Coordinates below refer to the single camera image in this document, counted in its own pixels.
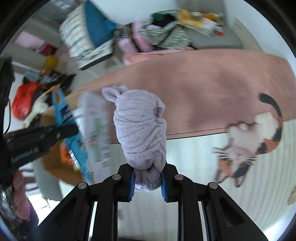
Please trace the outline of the operator hand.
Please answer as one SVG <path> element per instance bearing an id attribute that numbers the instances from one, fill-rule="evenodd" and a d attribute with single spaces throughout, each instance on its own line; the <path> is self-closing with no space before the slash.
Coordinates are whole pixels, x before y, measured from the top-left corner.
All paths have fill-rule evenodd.
<path id="1" fill-rule="evenodd" d="M 13 202 L 16 214 L 22 220 L 28 220 L 31 212 L 31 203 L 26 196 L 26 190 L 21 171 L 16 171 L 13 177 Z"/>

